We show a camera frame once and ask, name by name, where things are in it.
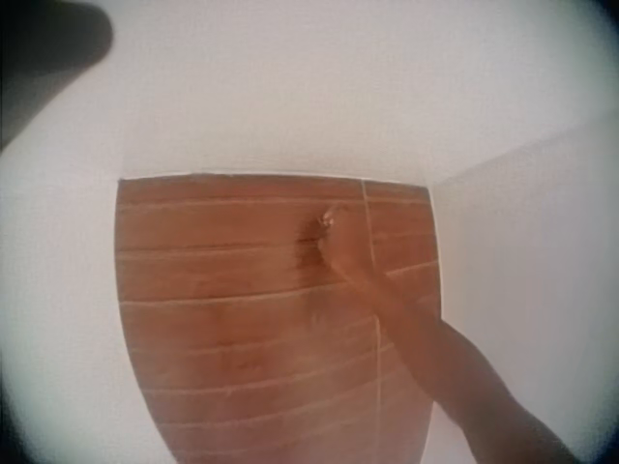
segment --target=white ceiling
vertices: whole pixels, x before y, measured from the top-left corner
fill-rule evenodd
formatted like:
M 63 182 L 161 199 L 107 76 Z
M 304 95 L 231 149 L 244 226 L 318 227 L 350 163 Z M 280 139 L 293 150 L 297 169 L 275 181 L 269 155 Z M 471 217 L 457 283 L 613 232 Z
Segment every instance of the white ceiling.
M 3 157 L 22 186 L 188 171 L 434 184 L 619 105 L 616 41 L 584 2 L 99 3 L 114 46 Z

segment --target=wooden panel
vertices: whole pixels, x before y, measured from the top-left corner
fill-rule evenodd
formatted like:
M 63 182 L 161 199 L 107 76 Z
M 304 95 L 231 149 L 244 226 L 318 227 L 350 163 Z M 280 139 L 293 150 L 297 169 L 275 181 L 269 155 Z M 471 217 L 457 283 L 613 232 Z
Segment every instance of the wooden panel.
M 438 314 L 424 188 L 366 183 L 364 194 L 359 181 L 278 176 L 121 182 L 125 337 L 179 462 L 419 462 L 431 402 L 316 246 L 318 218 L 335 203 L 357 212 L 368 251 L 411 307 Z

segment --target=hand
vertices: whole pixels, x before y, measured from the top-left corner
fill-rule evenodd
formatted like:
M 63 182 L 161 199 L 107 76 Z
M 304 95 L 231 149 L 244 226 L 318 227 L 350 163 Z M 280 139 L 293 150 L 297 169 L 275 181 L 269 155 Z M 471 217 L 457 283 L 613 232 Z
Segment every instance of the hand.
M 365 212 L 336 206 L 320 222 L 323 236 L 318 247 L 331 269 L 349 281 L 370 275 L 373 264 Z

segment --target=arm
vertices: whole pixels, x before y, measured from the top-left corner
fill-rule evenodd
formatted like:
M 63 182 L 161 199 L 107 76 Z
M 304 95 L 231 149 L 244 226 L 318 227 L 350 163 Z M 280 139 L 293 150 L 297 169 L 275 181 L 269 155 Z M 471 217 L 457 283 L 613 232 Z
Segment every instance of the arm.
M 345 210 L 325 215 L 320 250 L 374 310 L 421 388 L 466 436 L 480 463 L 576 463 L 561 441 L 514 397 L 482 353 L 425 311 L 411 310 L 368 256 L 361 224 Z

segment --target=brown wooden surface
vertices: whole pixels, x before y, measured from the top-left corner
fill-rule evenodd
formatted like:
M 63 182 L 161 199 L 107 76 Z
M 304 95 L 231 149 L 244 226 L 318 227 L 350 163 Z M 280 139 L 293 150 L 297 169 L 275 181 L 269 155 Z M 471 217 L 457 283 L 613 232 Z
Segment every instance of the brown wooden surface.
M 359 214 L 376 266 L 440 312 L 425 188 L 281 176 L 122 181 L 121 316 L 137 381 L 182 463 L 416 463 L 430 400 L 322 263 L 317 219 Z

